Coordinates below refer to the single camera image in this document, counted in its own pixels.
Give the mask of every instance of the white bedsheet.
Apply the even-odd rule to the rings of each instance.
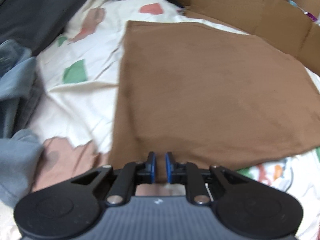
[[[73,38],[90,29],[82,24],[90,10],[95,8],[103,9],[95,11],[95,19],[101,21],[95,32],[72,42]],[[88,0],[70,20],[66,32],[37,57],[46,96],[41,99],[29,127],[41,140],[67,137],[74,147],[94,140],[99,152],[110,150],[119,64],[123,54],[122,37],[128,20],[199,22],[245,34],[220,24],[184,17],[177,6],[165,0]],[[311,71],[308,73],[320,90],[320,78]],[[276,164],[265,164],[265,168],[272,170]],[[283,172],[270,184],[281,190],[288,189],[287,192],[301,202],[304,218],[297,237],[316,240],[320,217],[317,152],[313,150],[291,157],[286,165],[290,172]],[[251,173],[253,176],[258,174],[254,167]],[[172,189],[173,194],[178,192],[178,188]],[[19,236],[12,220],[12,210],[0,204],[0,240],[16,240]]]

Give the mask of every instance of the brown towel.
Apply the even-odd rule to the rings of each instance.
[[[261,38],[198,23],[129,22],[109,162],[155,151],[239,169],[320,145],[320,96],[303,65]]]

